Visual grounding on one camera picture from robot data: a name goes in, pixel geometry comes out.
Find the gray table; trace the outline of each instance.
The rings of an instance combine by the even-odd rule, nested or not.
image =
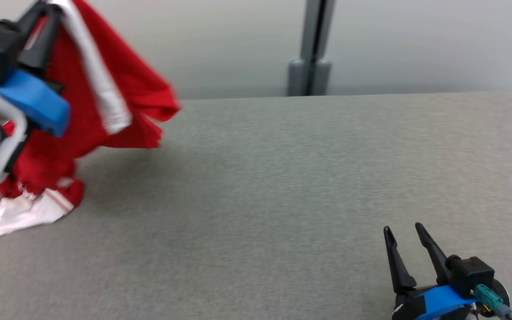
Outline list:
[[[84,159],[86,198],[0,239],[0,320],[388,320],[382,228],[512,296],[512,95],[185,101],[161,149]]]

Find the blue gripper part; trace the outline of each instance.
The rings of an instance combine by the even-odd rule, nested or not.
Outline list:
[[[473,304],[477,299],[463,299],[457,294],[451,286],[437,286],[423,294],[426,313],[418,316],[416,320],[434,320],[444,314],[461,308],[462,306]]]
[[[41,130],[63,136],[70,121],[70,107],[41,79],[16,70],[0,86],[0,97],[20,109]]]

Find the white wall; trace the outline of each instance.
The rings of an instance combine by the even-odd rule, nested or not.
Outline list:
[[[88,0],[182,99],[284,96],[304,0]],[[0,0],[16,18],[30,0]]]
[[[331,95],[512,90],[512,0],[337,0]]]

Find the clothing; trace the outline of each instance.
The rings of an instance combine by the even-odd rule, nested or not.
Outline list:
[[[65,86],[71,121],[61,138],[34,130],[0,185],[4,196],[18,196],[20,186],[34,194],[55,190],[60,178],[73,176],[75,159],[98,146],[157,148],[162,130],[148,117],[167,121],[179,110],[168,83],[93,8],[83,0],[51,3],[64,18],[46,77]],[[12,132],[12,124],[4,129]]]

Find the teal connector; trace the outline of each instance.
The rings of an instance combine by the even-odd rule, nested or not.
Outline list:
[[[475,288],[475,297],[479,299],[482,304],[491,308],[500,319],[512,320],[511,308],[506,306],[503,303],[503,299],[496,295],[496,293],[487,286],[482,284],[477,285]]]

